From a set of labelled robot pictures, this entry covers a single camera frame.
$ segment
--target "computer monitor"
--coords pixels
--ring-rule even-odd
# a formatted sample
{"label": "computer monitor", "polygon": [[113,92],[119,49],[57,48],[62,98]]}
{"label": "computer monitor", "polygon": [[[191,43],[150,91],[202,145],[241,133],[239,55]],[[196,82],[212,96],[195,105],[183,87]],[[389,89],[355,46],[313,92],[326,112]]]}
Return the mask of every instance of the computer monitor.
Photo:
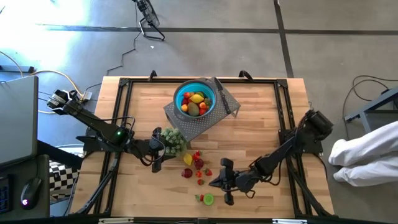
{"label": "computer monitor", "polygon": [[37,154],[38,85],[36,76],[0,83],[0,167]]}

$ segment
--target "keyboard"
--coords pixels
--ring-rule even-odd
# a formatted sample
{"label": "keyboard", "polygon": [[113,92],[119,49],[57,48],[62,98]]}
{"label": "keyboard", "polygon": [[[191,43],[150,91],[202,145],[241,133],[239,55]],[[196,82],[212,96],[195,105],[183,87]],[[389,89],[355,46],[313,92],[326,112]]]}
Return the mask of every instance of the keyboard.
{"label": "keyboard", "polygon": [[11,207],[11,175],[0,177],[0,214],[12,210]]}

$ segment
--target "computer mouse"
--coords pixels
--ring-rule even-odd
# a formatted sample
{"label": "computer mouse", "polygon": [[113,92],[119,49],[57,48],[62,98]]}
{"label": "computer mouse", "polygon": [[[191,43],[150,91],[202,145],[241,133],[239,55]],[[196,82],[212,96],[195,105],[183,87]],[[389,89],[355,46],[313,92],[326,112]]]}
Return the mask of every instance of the computer mouse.
{"label": "computer mouse", "polygon": [[21,193],[21,206],[23,209],[32,209],[39,200],[40,184],[42,180],[35,177],[26,182]]}

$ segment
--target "red strawberry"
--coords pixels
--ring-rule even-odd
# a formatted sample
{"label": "red strawberry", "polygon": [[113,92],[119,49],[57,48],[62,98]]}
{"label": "red strawberry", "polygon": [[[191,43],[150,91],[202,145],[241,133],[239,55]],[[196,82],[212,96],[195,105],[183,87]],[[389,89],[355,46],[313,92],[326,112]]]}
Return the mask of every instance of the red strawberry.
{"label": "red strawberry", "polygon": [[181,105],[184,105],[184,104],[186,104],[186,105],[188,104],[188,99],[185,99],[185,98],[184,98],[184,99],[182,100]]}
{"label": "red strawberry", "polygon": [[197,156],[196,154],[192,155],[192,159],[195,161],[197,159],[199,159],[199,156]]}
{"label": "red strawberry", "polygon": [[205,165],[205,162],[203,162],[203,159],[197,159],[193,162],[193,165],[197,170],[200,170]]}
{"label": "red strawberry", "polygon": [[205,181],[202,180],[202,179],[199,179],[199,180],[198,180],[198,184],[199,184],[199,185],[203,185],[203,184],[205,184]]}
{"label": "red strawberry", "polygon": [[195,198],[196,198],[196,200],[197,200],[198,202],[202,202],[203,199],[205,198],[205,196],[204,196],[204,195],[195,195]]}
{"label": "red strawberry", "polygon": [[199,178],[200,178],[200,177],[201,177],[201,171],[200,171],[200,170],[198,170],[196,175],[197,175],[197,177],[199,177]]}
{"label": "red strawberry", "polygon": [[211,170],[208,169],[208,168],[205,169],[205,174],[206,174],[206,175],[213,175],[213,173],[211,172]]}
{"label": "red strawberry", "polygon": [[192,170],[189,168],[186,168],[181,172],[181,176],[185,178],[190,178],[192,176]]}

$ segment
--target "gray mesh tray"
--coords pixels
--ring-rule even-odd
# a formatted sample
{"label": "gray mesh tray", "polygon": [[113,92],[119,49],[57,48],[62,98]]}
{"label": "gray mesh tray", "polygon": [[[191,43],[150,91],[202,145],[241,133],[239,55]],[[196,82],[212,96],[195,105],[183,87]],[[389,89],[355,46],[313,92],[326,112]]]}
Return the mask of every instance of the gray mesh tray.
{"label": "gray mesh tray", "polygon": [[[216,88],[216,85],[214,84],[214,78],[211,78],[211,80],[213,81],[211,85]],[[238,111],[241,105],[235,100],[235,98],[233,98],[233,96],[226,88],[224,88],[223,92],[225,94],[226,101],[228,102],[228,106],[232,111],[231,115],[236,117],[238,115]],[[180,130],[185,140],[187,140],[188,142],[199,136],[201,133],[205,132],[207,129],[211,128],[213,125],[215,125],[228,115],[225,111],[225,107],[221,100],[220,93],[217,91],[216,94],[218,95],[219,100],[218,102],[216,102],[214,110],[203,118],[184,122],[174,115],[173,102],[164,107],[167,119],[170,121],[174,128],[178,128]]]}

